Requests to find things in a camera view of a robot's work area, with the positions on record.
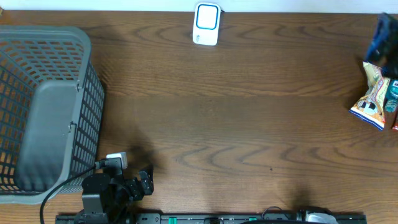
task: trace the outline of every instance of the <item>gray plastic basket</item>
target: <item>gray plastic basket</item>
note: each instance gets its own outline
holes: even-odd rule
[[[90,52],[74,27],[0,26],[0,203],[41,203],[94,164],[104,90]]]

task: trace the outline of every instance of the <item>wood grain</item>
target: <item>wood grain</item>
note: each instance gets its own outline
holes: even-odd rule
[[[98,157],[127,151],[127,177],[155,165],[138,207],[261,212],[277,205],[397,223],[398,140],[348,113],[367,90],[375,15],[223,14],[217,46],[192,42],[192,13],[5,11],[0,24],[77,26],[106,88]],[[46,209],[80,211],[80,194]],[[0,223],[39,206],[0,205]]]

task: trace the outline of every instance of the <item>white wall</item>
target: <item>white wall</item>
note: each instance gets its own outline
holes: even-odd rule
[[[194,11],[197,0],[0,0],[3,9]],[[398,0],[212,0],[226,12],[398,13]]]

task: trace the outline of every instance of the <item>chip bag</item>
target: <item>chip bag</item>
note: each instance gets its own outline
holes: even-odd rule
[[[384,123],[386,122],[383,104],[388,85],[390,84],[390,78],[381,75],[380,67],[367,62],[363,62],[363,67],[368,77],[369,90],[365,96],[361,97],[354,104],[349,112],[374,125],[379,130],[383,130]]]

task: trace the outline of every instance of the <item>teal bottle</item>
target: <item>teal bottle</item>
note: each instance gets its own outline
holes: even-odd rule
[[[391,80],[386,93],[387,103],[384,107],[387,112],[393,113],[398,106],[398,80]]]

